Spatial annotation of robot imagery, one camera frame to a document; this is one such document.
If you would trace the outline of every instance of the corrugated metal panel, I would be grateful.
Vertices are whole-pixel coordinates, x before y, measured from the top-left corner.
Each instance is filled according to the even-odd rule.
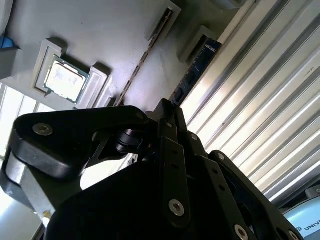
[[[226,153],[275,203],[320,173],[319,9],[257,2],[182,105],[206,150]]]

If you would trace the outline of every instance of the silver screw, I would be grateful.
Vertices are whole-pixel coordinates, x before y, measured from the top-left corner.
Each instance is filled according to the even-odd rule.
[[[299,238],[297,237],[297,235],[295,235],[295,233],[293,231],[289,231],[290,236],[292,237],[292,239],[294,240],[299,240]]]
[[[191,134],[191,138],[192,138],[193,140],[198,140],[197,135],[195,135],[194,133]]]
[[[225,160],[225,157],[221,153],[218,153],[218,156],[221,160]]]
[[[238,224],[234,226],[234,230],[236,235],[241,239],[241,240],[248,240],[248,234],[244,228]]]
[[[49,136],[54,130],[52,127],[45,123],[38,123],[32,127],[33,131],[40,136]]]
[[[172,199],[169,201],[169,208],[171,212],[178,217],[182,217],[185,214],[184,206],[176,199]]]
[[[135,115],[140,119],[144,119],[144,116],[140,112],[137,112]]]

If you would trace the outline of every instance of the black metal bracket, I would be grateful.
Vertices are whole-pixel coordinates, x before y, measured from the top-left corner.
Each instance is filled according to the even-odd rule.
[[[85,168],[127,153],[138,154],[138,162],[84,191],[73,184]],[[26,169],[20,181],[7,175],[11,155]],[[159,238],[231,240],[289,240],[291,231],[302,239],[224,153],[206,153],[181,108],[165,99],[147,115],[122,106],[19,117],[0,185],[41,216],[50,215],[48,240],[75,231],[94,239],[105,229],[114,236],[150,238],[149,229]],[[75,186],[74,192],[64,185]],[[45,206],[52,204],[50,214],[39,207],[38,190]],[[61,194],[65,199],[55,199]]]

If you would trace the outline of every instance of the blue object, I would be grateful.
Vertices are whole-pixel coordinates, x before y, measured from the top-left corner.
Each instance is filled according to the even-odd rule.
[[[320,196],[300,203],[284,216],[304,238],[320,231]]]
[[[0,49],[11,48],[14,45],[14,41],[12,41],[10,38],[0,36]]]

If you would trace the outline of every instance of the cpu processor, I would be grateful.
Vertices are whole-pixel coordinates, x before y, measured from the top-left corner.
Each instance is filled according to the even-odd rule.
[[[54,56],[43,87],[76,104],[88,79],[89,74]]]

